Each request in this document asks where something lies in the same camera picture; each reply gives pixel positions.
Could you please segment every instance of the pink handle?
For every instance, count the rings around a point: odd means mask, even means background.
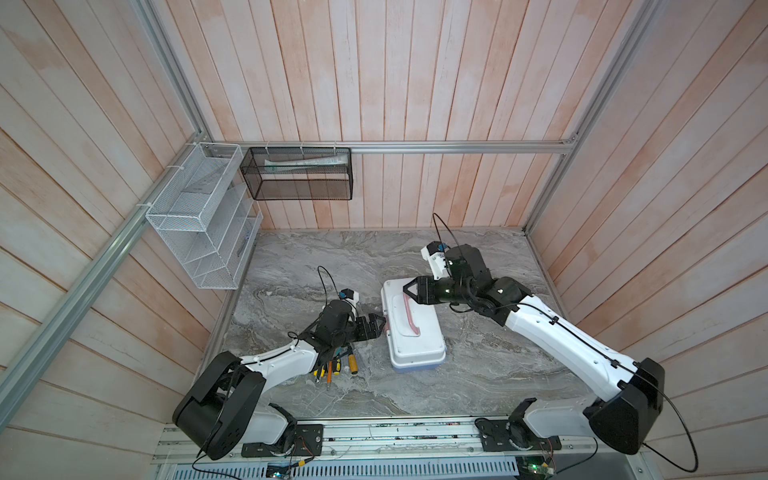
[[[411,308],[408,306],[408,300],[410,297],[408,297],[407,293],[403,293],[402,298],[406,301],[406,313],[408,314],[408,324],[411,326],[411,330],[416,334],[416,336],[421,336],[422,331],[413,323],[413,318],[411,318]]]

